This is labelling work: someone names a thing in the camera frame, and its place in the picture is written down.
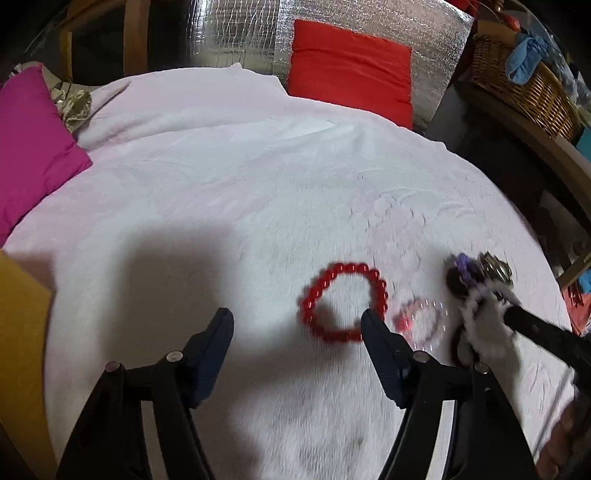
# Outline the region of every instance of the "wooden chair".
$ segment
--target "wooden chair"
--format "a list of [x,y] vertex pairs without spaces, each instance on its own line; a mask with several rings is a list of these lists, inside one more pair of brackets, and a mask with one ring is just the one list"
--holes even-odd
[[60,63],[63,79],[72,75],[72,32],[125,5],[123,27],[123,73],[148,71],[148,16],[151,0],[72,0],[60,31]]

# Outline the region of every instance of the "red fabric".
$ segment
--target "red fabric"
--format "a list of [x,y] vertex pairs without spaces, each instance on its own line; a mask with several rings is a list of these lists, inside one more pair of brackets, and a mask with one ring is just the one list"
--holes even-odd
[[463,12],[468,10],[468,7],[470,6],[470,0],[447,0],[447,2]]
[[390,40],[296,20],[287,91],[412,129],[410,55],[409,47]]

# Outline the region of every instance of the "screw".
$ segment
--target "screw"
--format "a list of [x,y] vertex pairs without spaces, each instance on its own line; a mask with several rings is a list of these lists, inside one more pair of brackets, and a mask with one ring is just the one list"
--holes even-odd
[[422,350],[417,350],[413,353],[413,358],[420,364],[426,364],[431,359],[431,355]]
[[105,365],[105,372],[110,374],[114,373],[119,369],[120,366],[121,364],[118,361],[113,360],[112,362],[109,362]]
[[478,373],[486,375],[488,372],[491,371],[490,368],[488,368],[487,364],[483,364],[481,362],[476,362],[474,364],[474,370],[476,370]]
[[175,350],[174,352],[169,352],[168,355],[166,356],[166,360],[172,364],[175,362],[178,362],[179,360],[182,360],[182,359],[183,359],[183,353],[179,352],[178,350]]

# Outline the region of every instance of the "red beaded bracelet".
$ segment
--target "red beaded bracelet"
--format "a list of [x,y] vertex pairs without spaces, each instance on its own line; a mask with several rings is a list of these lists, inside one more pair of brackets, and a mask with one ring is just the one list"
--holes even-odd
[[361,329],[351,328],[345,330],[326,330],[317,322],[314,308],[316,301],[322,296],[323,292],[330,287],[330,283],[341,273],[360,274],[367,278],[372,287],[372,307],[376,310],[382,320],[388,310],[388,293],[386,292],[387,283],[380,278],[379,271],[370,268],[366,263],[336,263],[324,270],[318,280],[309,288],[301,304],[301,319],[310,327],[312,335],[322,339],[325,343],[346,343],[360,342]]

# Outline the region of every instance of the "wicker basket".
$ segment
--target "wicker basket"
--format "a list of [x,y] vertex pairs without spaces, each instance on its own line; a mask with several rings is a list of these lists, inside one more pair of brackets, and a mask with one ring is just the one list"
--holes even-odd
[[562,135],[572,142],[583,126],[560,81],[542,62],[525,85],[509,81],[505,62],[513,48],[489,37],[476,37],[470,81],[525,115],[550,137]]

